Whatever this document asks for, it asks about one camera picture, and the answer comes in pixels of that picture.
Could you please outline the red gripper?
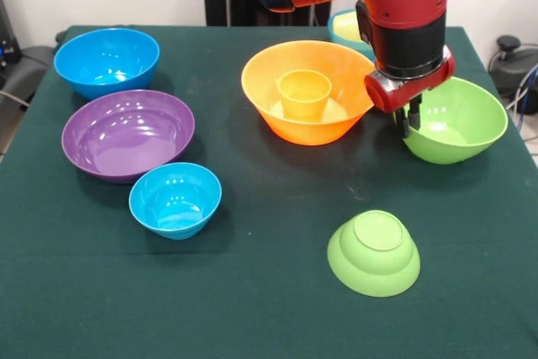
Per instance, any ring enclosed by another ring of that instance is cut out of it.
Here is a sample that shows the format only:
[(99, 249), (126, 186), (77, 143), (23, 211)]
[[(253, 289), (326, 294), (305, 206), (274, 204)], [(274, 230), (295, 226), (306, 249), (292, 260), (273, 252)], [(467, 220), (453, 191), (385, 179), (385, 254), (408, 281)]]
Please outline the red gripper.
[[(402, 138), (409, 137), (409, 126), (419, 130), (421, 124), (420, 104), (422, 92), (439, 86), (448, 80), (455, 70), (454, 57), (447, 45), (443, 48), (441, 64), (431, 73), (410, 79), (393, 79), (375, 70), (364, 79), (370, 99), (376, 108), (390, 114), (396, 110), (396, 125)], [(405, 107), (409, 103), (409, 116)]]

